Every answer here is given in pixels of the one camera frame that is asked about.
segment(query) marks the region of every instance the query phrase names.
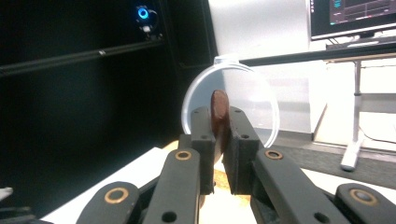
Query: cable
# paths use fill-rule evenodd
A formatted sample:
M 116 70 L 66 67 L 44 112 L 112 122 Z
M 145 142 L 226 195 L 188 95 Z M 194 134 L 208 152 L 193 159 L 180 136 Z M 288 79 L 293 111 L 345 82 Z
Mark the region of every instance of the cable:
M 334 40 L 336 44 L 339 44 L 338 41 L 335 38 L 333 38 L 332 40 Z
M 374 66 L 362 66 L 361 68 L 375 68 L 375 67 L 396 67 L 396 64 L 389 64 L 389 65 L 374 65 Z
M 367 137 L 367 138 L 369 138 L 369 139 L 371 139 L 371 140 L 373 140 L 373 141 L 376 141 L 376 142 L 383 142 L 383 143 L 390 143 L 390 144 L 396 144 L 396 142 L 393 142 L 393 141 L 388 141 L 388 140 L 383 140 L 383 139 L 376 139 L 376 138 L 370 137 L 369 135 L 367 135 L 367 134 L 364 132 L 364 130 L 361 128 L 361 126 L 359 127 L 359 129 L 361 130 L 361 132 L 364 134 L 365 137 Z
M 329 40 L 330 42 L 332 42 L 332 39 L 331 39 L 331 38 L 329 38 L 328 40 Z M 332 44 L 334 45 L 335 43 L 334 43 L 334 42 L 332 42 Z
M 0 65 L 0 77 L 13 76 L 17 74 L 33 72 L 41 69 L 57 67 L 70 63 L 85 62 L 97 58 L 103 58 L 111 55 L 133 52 L 141 49 L 155 48 L 163 45 L 162 40 L 152 40 L 129 45 L 117 46 L 108 49 L 96 49 L 84 51 L 81 53 L 67 54 L 59 57 L 41 59 L 30 62 L 14 63 L 9 65 Z

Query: monitor screen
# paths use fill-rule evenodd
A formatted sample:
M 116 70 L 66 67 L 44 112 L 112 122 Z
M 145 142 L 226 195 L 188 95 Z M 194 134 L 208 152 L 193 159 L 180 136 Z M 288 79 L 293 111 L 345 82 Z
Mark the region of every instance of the monitor screen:
M 396 28 L 396 0 L 310 0 L 311 39 Z

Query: blue light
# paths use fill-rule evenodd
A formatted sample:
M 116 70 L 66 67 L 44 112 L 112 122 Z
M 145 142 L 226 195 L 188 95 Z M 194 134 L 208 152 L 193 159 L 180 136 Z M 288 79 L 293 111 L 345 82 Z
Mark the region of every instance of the blue light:
M 149 12 L 147 9 L 141 7 L 139 8 L 139 10 L 137 10 L 137 14 L 139 15 L 139 17 L 143 20 L 147 19 L 149 17 Z
M 339 8 L 341 6 L 341 2 L 342 2 L 341 0 L 335 0 L 334 1 L 334 7 L 335 8 Z

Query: black bar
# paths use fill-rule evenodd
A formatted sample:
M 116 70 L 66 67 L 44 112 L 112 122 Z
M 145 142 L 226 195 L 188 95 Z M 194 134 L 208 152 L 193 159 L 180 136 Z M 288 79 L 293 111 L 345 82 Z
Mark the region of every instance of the black bar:
M 214 191 L 215 137 L 210 125 L 209 110 L 205 106 L 191 111 L 191 147 L 201 157 L 201 194 L 210 194 Z
M 254 169 L 281 223 L 349 223 L 287 155 L 261 149 Z
M 280 223 L 279 215 L 258 178 L 253 181 L 250 207 L 258 224 Z
M 191 147 L 191 134 L 181 134 L 178 138 L 177 149 Z
M 122 224 L 139 217 L 139 189 L 130 183 L 115 182 L 99 189 L 82 210 L 77 224 Z
M 360 184 L 337 188 L 334 204 L 352 223 L 394 223 L 396 205 L 377 191 Z
M 379 56 L 396 53 L 396 43 L 384 43 L 373 46 L 364 46 L 348 49 L 330 49 L 319 50 L 304 53 L 295 53 L 287 55 L 279 55 L 272 57 L 256 58 L 241 60 L 240 63 L 247 66 L 262 66 L 280 63 L 303 63 L 316 60 L 322 61 L 338 61 L 340 59 L 365 57 L 365 56 Z
M 159 179 L 160 177 L 157 176 L 139 189 L 139 203 L 142 209 L 149 207 L 149 201 L 151 201 Z
M 33 72 L 40 69 L 46 69 L 61 66 L 70 63 L 80 63 L 92 59 L 103 58 L 111 55 L 132 52 L 140 49 L 154 48 L 163 45 L 162 40 L 148 41 L 131 45 L 124 45 L 115 48 L 97 49 L 76 54 L 69 54 L 60 57 L 48 58 L 43 60 L 30 61 L 26 63 L 15 63 L 3 65 L 0 67 L 0 77 L 7 77 L 26 72 Z
M 231 194 L 250 194 L 253 181 L 252 162 L 262 142 L 245 113 L 230 107 L 231 137 L 223 153 L 223 163 Z
M 143 223 L 198 223 L 199 162 L 190 148 L 169 153 Z

